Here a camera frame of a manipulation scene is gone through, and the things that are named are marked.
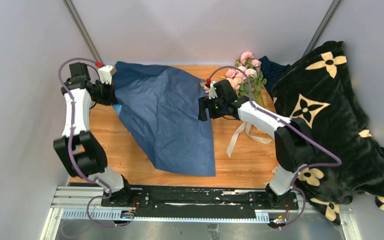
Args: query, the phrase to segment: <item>white wall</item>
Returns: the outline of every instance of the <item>white wall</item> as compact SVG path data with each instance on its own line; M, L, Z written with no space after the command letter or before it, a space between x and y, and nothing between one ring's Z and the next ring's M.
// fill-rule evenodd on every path
M355 94L370 117L370 133L384 147L384 1L342 1L319 45L345 41ZM384 239L384 211L372 196L352 204L362 239Z
M0 240L37 240L67 172L59 64L90 54L60 0L0 1Z
M74 0L106 63L233 64L244 51L298 60L330 0Z

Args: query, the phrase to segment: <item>wood grain surface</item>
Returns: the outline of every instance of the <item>wood grain surface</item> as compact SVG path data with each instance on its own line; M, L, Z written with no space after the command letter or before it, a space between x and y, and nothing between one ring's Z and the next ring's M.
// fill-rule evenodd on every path
M201 79L206 79L218 66L175 66ZM226 72L221 70L213 77L219 80ZM273 102L263 90L266 107L274 111ZM90 114L90 130L105 149L108 164L123 174L131 184L179 185L207 187L263 188L273 178L272 169L277 165L275 145L263 144L250 139L242 132L229 157L229 142L241 121L218 118L212 120L216 176L189 176L155 169L134 138L118 119L111 106L97 105ZM270 138L254 127L251 134ZM80 181L71 178L72 182Z

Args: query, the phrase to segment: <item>white ribbon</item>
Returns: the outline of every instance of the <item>white ribbon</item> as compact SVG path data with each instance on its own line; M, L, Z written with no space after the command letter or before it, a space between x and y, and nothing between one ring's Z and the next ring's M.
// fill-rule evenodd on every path
M259 143L262 143L262 144L269 144L273 141L273 139L270 139L270 138L264 138L264 137L259 137L259 136L254 136L254 135L250 135L250 130L251 130L251 127L253 125L249 122L243 122L237 129L236 131L234 131L233 133L233 136L232 138L230 139L230 143L229 143L229 146L227 147L227 155L229 156L229 158L232 156L232 152L233 152L233 149L235 148L235 145L236 145L236 141L238 140L238 136L240 133L242 133L244 130L245 130L245 134L250 137L252 140L256 141L256 142L259 142ZM256 127L256 129L262 133L265 133L264 131L262 131L261 129L258 129Z

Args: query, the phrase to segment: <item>gray floor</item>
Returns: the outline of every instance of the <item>gray floor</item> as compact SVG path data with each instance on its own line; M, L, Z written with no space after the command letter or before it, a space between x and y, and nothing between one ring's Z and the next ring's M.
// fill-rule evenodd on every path
M89 220L65 221L64 233L75 236L90 226ZM340 227L334 226L320 213L305 214L291 227L280 232L268 230L258 223L200 223L200 222L132 222L125 227L103 228L93 226L75 238L57 240L344 240Z

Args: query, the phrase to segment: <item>blue cloth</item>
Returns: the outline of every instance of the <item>blue cloth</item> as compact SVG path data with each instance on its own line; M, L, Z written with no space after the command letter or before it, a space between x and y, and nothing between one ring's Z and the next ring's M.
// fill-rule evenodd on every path
M281 78L282 74L286 72L286 70L291 65L280 65L278 63L275 63L273 61L270 61L267 56L263 56L259 59L261 62L261 72L265 79L267 79L267 83L264 85L265 90L267 90L268 94L270 95L270 98L273 99L272 94L272 88L275 85L275 83L278 82L278 80Z
M118 118L156 169L215 176L211 121L198 120L203 80L175 67L117 62Z

